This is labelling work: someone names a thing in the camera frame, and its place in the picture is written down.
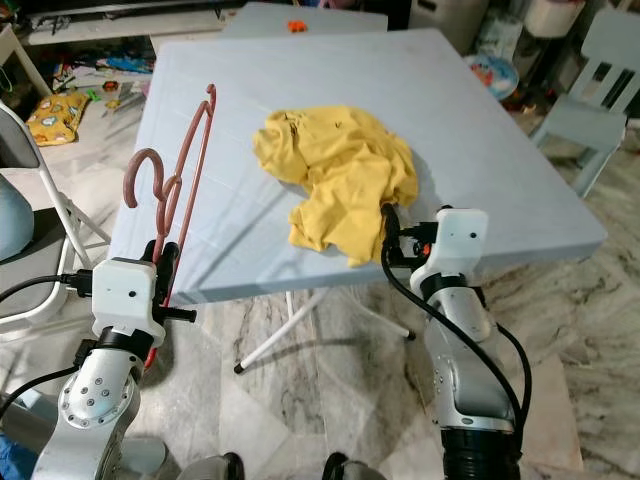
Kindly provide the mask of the yellow patterned cloth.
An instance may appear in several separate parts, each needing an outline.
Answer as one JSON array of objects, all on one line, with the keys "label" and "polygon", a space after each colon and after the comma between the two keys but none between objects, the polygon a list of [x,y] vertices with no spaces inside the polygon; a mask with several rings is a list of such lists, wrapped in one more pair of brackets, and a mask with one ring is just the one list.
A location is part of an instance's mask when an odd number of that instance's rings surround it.
[{"label": "yellow patterned cloth", "polygon": [[26,120],[40,147],[68,145],[78,140],[77,128],[90,102],[87,93],[72,91],[45,97]]}]

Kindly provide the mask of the pale blue pillow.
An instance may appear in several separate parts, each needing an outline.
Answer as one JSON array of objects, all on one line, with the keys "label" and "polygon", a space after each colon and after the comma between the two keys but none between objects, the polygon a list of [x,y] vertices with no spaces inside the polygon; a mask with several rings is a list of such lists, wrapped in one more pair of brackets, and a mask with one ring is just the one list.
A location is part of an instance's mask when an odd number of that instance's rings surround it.
[{"label": "pale blue pillow", "polygon": [[26,197],[0,178],[0,259],[9,260],[31,242],[35,215]]}]

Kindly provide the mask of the yellow shirt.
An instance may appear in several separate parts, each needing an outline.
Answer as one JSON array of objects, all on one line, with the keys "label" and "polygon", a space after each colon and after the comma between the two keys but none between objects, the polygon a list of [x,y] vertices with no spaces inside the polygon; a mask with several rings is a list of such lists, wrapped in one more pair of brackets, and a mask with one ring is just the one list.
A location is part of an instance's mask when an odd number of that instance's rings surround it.
[{"label": "yellow shirt", "polygon": [[379,255],[381,206],[410,206],[419,197],[410,146],[360,108],[274,111],[252,143],[266,173],[307,195],[289,214],[289,242],[337,248],[349,268]]}]

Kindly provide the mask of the blue shirt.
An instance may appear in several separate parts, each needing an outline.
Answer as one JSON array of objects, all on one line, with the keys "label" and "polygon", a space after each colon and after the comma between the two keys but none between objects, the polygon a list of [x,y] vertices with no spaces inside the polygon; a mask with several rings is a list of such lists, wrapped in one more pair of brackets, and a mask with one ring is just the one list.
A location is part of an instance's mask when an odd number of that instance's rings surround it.
[{"label": "blue shirt", "polygon": [[37,452],[0,434],[1,480],[31,480],[37,461]]}]

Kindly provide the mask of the grey robot right leg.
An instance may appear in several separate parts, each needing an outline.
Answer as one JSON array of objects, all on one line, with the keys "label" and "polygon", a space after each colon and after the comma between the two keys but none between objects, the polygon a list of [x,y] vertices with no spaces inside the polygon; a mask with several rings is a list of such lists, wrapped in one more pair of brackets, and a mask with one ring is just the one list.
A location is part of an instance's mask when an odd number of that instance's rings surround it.
[{"label": "grey robot right leg", "polygon": [[334,452],[325,462],[323,480],[387,480],[375,468]]}]

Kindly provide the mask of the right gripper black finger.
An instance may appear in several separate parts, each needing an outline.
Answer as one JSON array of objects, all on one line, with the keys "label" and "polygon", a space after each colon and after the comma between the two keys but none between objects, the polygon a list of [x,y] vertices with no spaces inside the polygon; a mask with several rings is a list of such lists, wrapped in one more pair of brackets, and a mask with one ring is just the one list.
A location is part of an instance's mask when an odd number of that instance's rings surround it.
[{"label": "right gripper black finger", "polygon": [[396,207],[392,204],[380,206],[383,219],[383,241],[381,241],[381,262],[397,262],[402,259],[401,224],[399,224]]}]

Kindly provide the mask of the small pale table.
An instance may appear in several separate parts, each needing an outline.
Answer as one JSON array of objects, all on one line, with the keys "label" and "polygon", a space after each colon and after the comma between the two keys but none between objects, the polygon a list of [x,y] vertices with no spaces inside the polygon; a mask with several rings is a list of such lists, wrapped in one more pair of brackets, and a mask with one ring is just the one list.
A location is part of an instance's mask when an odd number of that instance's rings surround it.
[{"label": "small pale table", "polygon": [[[302,20],[307,32],[288,31],[288,20]],[[275,3],[247,3],[224,24],[219,38],[259,38],[307,35],[352,35],[388,31],[387,15],[320,9]]]}]

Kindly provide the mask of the colourful round toy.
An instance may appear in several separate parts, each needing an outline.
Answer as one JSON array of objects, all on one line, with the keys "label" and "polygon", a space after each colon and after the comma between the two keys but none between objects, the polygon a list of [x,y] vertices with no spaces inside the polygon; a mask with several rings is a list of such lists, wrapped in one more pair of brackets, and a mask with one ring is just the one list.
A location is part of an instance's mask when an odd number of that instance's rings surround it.
[{"label": "colourful round toy", "polygon": [[511,60],[484,52],[467,55],[463,60],[495,99],[506,100],[517,90],[518,70]]}]

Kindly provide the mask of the pale blue folding table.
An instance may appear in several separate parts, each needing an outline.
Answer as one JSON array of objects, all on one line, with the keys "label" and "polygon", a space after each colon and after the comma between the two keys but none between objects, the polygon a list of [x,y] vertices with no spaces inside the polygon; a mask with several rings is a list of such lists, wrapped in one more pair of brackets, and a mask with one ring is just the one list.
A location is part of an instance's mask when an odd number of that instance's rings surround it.
[{"label": "pale blue folding table", "polygon": [[196,138],[184,186],[195,215],[175,279],[179,306],[257,294],[383,283],[378,265],[349,268],[335,250],[288,241],[302,189],[271,177],[253,133],[275,111],[351,106],[411,147],[420,195],[404,221],[444,205],[489,215],[477,283],[538,262],[593,255],[607,233],[449,42],[434,29],[358,35],[215,38],[161,47],[133,140],[109,148],[128,163],[140,148],[177,168],[180,145],[206,88],[214,86],[210,140]]}]

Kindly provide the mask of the black tv cabinet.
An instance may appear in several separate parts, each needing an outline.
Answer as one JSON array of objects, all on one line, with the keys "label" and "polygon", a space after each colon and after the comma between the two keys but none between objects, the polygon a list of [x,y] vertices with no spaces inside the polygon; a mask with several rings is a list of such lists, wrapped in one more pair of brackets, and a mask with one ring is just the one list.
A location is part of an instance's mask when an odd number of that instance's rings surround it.
[{"label": "black tv cabinet", "polygon": [[248,0],[14,0],[23,17],[37,20],[45,17],[73,17],[73,15],[150,14],[198,12],[214,9],[239,8]]}]

